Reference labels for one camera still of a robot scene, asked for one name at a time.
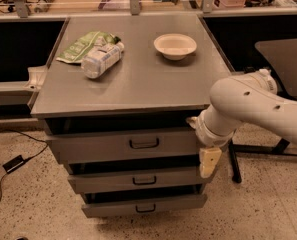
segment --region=green bag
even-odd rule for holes
[[[119,41],[119,37],[106,32],[89,32],[65,49],[56,60],[65,63],[81,64],[83,57],[86,56],[94,46],[102,47],[108,43],[116,44]]]

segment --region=cabinet top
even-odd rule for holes
[[[212,84],[229,75],[195,14],[71,18],[57,55],[90,31],[120,37],[125,45],[122,59],[95,80],[88,79],[80,65],[54,59],[32,109],[33,117],[203,108],[209,104]],[[192,37],[197,50],[180,61],[164,58],[153,43],[168,33]]]

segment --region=beige object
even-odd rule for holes
[[[221,157],[222,151],[220,148],[206,148],[199,150],[200,159],[200,176],[208,178],[216,168],[216,165]]]
[[[157,51],[169,60],[181,60],[197,49],[196,42],[182,34],[166,34],[159,36],[154,42]]]

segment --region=white bowl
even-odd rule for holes
[[[169,60],[181,60],[197,49],[195,40],[181,34],[166,34],[154,41],[155,48]]]

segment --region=drawer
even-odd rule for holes
[[[91,218],[202,208],[207,196],[201,185],[191,185],[88,195],[88,199],[91,203],[82,210]]]
[[[189,127],[47,136],[58,163],[83,163],[198,153]]]
[[[200,165],[199,154],[185,156],[153,157],[131,160],[69,164],[70,174],[100,174],[126,171],[145,171],[175,167],[196,167]]]
[[[178,128],[187,127],[186,118],[201,109],[48,118],[44,123],[49,135]]]
[[[199,167],[70,175],[76,194],[201,184]]]

